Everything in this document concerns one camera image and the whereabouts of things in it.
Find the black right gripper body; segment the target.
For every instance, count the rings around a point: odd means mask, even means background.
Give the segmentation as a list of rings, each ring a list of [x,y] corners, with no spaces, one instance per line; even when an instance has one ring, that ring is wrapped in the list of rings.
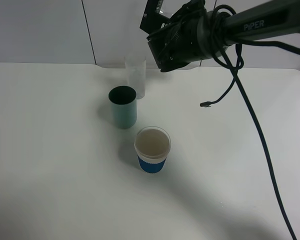
[[[189,1],[166,24],[147,37],[155,63],[161,72],[171,72],[192,62],[218,58],[222,45],[222,21],[227,12],[207,11],[204,1]]]

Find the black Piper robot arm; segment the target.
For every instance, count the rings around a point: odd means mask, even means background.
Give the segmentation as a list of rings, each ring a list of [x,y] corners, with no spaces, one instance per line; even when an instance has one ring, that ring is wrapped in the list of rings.
[[[277,47],[300,55],[300,48],[275,37],[300,34],[300,0],[271,0],[240,13],[225,4],[207,11],[191,0],[172,16],[161,14],[161,0],[149,0],[140,29],[157,67],[166,73],[196,61],[217,60],[231,45]]]

